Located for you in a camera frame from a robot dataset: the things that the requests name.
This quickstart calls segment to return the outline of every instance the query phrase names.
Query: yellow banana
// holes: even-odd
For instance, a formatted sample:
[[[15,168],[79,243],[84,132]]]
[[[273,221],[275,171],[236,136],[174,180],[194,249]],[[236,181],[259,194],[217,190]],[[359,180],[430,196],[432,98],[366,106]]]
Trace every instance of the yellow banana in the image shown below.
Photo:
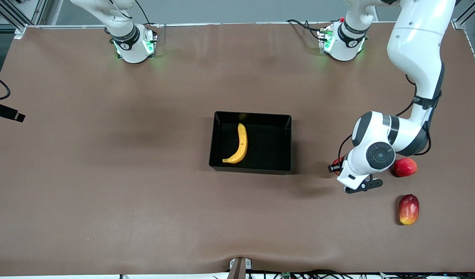
[[[237,164],[246,156],[246,151],[248,151],[248,134],[246,133],[246,128],[241,123],[237,125],[237,133],[239,134],[239,148],[231,157],[222,159],[224,163]]]

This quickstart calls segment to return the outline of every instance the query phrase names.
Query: red apple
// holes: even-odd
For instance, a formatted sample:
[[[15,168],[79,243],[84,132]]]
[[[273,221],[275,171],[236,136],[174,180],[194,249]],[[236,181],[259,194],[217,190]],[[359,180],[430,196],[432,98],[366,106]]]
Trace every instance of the red apple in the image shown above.
[[[418,165],[411,158],[396,160],[393,166],[393,173],[397,177],[410,176],[418,170]]]
[[[340,165],[341,165],[341,166],[342,166],[342,159],[344,159],[344,157],[341,157],[341,158],[340,158],[340,162],[341,162]],[[332,164],[333,164],[333,165],[338,165],[338,164],[339,164],[339,159],[335,159]],[[335,173],[337,176],[339,176],[340,171],[334,171],[333,173]]]
[[[399,221],[403,225],[412,225],[418,219],[420,203],[412,194],[405,195],[399,202]]]

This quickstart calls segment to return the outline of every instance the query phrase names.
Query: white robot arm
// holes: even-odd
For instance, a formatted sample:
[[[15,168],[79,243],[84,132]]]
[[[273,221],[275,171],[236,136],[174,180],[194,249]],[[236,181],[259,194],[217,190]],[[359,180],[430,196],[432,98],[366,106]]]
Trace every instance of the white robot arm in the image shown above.
[[[345,21],[333,24],[331,43],[325,51],[338,60],[354,58],[372,23],[368,6],[398,4],[402,10],[387,52],[391,62],[412,78],[417,87],[408,119],[370,111],[356,122],[351,138],[354,148],[344,156],[338,176],[338,181],[346,186],[345,190],[352,193],[364,186],[367,176],[388,169],[396,153],[411,156],[425,148],[430,138],[432,115],[441,96],[444,74],[441,41],[455,0],[347,2],[349,12]]]
[[[154,55],[156,35],[134,24],[126,12],[134,0],[70,0],[99,19],[113,38],[118,54],[129,63],[140,63]]]

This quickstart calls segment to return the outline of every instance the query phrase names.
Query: brown table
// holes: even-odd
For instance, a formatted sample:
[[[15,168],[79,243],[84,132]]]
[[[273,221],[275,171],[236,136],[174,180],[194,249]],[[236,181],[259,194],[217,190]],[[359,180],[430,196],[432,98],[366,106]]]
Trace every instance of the brown table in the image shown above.
[[[348,195],[326,165],[356,119],[397,113],[413,86],[374,24],[351,62],[306,30],[168,27],[157,56],[118,60],[103,30],[28,28],[0,76],[0,276],[266,270],[475,272],[475,61],[449,30],[433,147],[419,170]],[[217,110],[290,114],[295,175],[208,166]],[[413,226],[397,200],[415,194]]]

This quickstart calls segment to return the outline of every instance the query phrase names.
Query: black plastic bin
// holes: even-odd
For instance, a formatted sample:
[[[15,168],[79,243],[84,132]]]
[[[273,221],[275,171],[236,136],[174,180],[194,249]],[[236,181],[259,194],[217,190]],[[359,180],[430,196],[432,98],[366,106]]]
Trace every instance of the black plastic bin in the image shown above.
[[[237,164],[223,163],[239,146],[237,125],[246,127],[248,151]],[[209,165],[218,171],[288,174],[291,171],[292,117],[281,114],[217,111]]]

